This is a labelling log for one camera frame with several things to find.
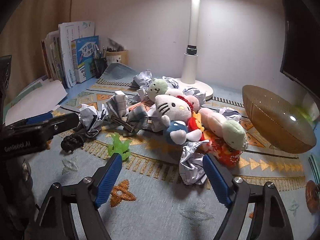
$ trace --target transparent brown bowl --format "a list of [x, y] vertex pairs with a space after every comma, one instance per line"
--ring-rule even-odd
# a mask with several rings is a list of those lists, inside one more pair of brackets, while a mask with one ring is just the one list
[[242, 88], [242, 98], [254, 127], [275, 147], [299, 154], [316, 145], [310, 124], [288, 101], [269, 90], [251, 85]]

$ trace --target white wall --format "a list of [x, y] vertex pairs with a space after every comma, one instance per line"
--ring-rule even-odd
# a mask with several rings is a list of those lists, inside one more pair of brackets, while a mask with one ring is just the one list
[[[72, 0], [71, 20], [94, 20], [129, 50], [137, 71], [180, 77], [188, 43], [190, 0]], [[304, 90], [280, 73], [282, 0], [201, 0], [197, 79], [240, 90], [254, 84], [290, 102]]]

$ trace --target blue book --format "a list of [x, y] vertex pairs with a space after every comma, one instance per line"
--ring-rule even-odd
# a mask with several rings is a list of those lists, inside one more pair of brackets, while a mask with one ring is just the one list
[[73, 68], [77, 83], [82, 83], [95, 76], [94, 46], [98, 45], [99, 36], [75, 39], [71, 43]]

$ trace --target hello kitty head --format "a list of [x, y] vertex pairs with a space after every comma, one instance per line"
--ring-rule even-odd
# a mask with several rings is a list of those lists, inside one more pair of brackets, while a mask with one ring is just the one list
[[159, 116], [167, 115], [170, 121], [188, 122], [192, 116], [187, 102], [170, 95], [158, 95], [155, 100]]

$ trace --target blue gripper pad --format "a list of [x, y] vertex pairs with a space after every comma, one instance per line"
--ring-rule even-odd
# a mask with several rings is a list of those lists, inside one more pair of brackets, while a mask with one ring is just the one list
[[97, 208], [107, 202], [110, 192], [116, 183], [121, 169], [122, 158], [121, 155], [118, 154], [98, 185], [98, 193], [94, 202]]
[[224, 204], [226, 208], [230, 207], [232, 201], [228, 195], [228, 185], [207, 154], [203, 157], [203, 169], [211, 183], [218, 201], [221, 204]]

